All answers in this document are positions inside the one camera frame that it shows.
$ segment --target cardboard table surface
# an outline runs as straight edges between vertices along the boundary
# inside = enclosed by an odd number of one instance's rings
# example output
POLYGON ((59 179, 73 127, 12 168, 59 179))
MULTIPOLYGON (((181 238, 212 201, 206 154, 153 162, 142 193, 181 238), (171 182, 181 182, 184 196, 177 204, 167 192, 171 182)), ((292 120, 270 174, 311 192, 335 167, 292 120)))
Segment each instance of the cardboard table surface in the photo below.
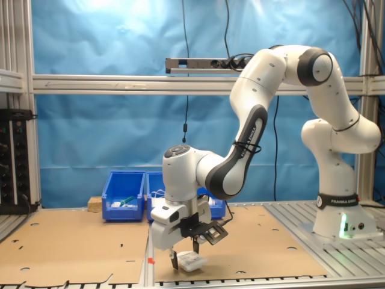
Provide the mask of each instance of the cardboard table surface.
POLYGON ((0 244, 0 284, 137 283, 149 224, 105 223, 102 213, 41 211, 0 244))
MULTIPOLYGON (((155 250, 155 281, 199 281, 326 275, 327 271, 301 247, 278 221, 262 207, 231 208, 234 219, 225 229, 229 235, 214 246, 200 246, 209 260, 201 269, 187 273, 172 268, 169 252, 155 250)), ((187 238, 176 252, 193 250, 187 238)))

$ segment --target metal table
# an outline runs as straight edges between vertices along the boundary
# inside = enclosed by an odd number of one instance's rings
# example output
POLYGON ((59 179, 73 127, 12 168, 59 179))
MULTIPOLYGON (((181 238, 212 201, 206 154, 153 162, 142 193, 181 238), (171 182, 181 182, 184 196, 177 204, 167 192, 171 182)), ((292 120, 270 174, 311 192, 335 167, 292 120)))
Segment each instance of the metal table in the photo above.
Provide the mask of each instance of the metal table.
MULTIPOLYGON (((67 284, 63 289, 124 289, 124 288, 381 288, 385 287, 385 241, 366 241, 347 245, 329 245, 322 250, 310 242, 298 229, 302 223, 313 223, 314 201, 233 203, 231 207, 263 206, 313 256, 328 274, 314 277, 239 279, 195 282, 155 282, 154 265, 144 262, 139 284, 67 284)), ((378 223, 385 221, 385 210, 367 208, 378 223)), ((0 239, 11 231, 23 216, 0 216, 0 239)), ((149 236, 144 260, 154 257, 152 236, 149 236)), ((21 286, 1 286, 0 289, 23 289, 21 286)))

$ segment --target blue bin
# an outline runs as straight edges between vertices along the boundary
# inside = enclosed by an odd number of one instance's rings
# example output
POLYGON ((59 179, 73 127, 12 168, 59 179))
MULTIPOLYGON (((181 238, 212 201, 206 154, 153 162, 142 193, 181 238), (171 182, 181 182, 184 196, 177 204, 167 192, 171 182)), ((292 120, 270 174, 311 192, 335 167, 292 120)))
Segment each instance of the blue bin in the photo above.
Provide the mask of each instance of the blue bin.
POLYGON ((102 194, 103 219, 106 221, 138 221, 143 218, 143 185, 146 172, 112 171, 109 173, 102 194), (133 196, 128 205, 134 207, 111 208, 114 202, 120 202, 133 196))
MULTIPOLYGON (((165 190, 163 173, 147 172, 147 218, 149 221, 153 221, 151 218, 151 210, 153 209, 151 192, 158 191, 159 189, 163 191, 165 190)), ((214 198, 205 188, 198 189, 198 195, 200 194, 208 194, 215 200, 215 205, 210 206, 212 219, 222 219, 226 215, 226 204, 223 200, 214 198)))

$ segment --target blue backdrop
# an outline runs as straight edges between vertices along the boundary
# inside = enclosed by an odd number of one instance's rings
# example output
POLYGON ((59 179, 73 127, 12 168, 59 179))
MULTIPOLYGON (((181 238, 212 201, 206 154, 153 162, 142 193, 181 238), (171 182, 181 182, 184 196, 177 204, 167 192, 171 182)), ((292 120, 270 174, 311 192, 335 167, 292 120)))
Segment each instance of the blue backdrop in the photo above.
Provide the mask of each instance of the blue backdrop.
MULTIPOLYGON (((353 23, 342 1, 229 0, 230 54, 276 44, 322 47, 345 76, 359 74, 353 23)), ((190 57, 227 57, 224 0, 186 0, 190 57)), ((166 57, 186 57, 176 0, 32 0, 35 72, 165 75, 166 57)), ((238 131, 227 96, 190 96, 187 143, 226 155, 238 131)), ((185 96, 38 95, 43 205, 82 207, 101 195, 111 170, 161 170, 181 143, 185 96)), ((234 201, 273 199, 273 115, 234 201)), ((318 168, 301 141, 315 118, 301 96, 282 96, 277 116, 278 200, 315 199, 318 168)), ((345 156, 354 164, 354 156, 345 156)))

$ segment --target electrical panel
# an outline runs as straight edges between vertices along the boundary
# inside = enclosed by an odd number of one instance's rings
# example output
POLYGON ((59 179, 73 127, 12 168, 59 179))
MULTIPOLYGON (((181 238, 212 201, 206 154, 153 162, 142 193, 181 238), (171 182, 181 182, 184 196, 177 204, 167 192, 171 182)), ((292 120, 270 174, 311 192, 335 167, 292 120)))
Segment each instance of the electrical panel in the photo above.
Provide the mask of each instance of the electrical panel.
POLYGON ((28 214, 31 203, 27 122, 21 110, 0 110, 0 215, 28 214))
POLYGON ((0 121, 0 203, 14 205, 10 122, 0 121))

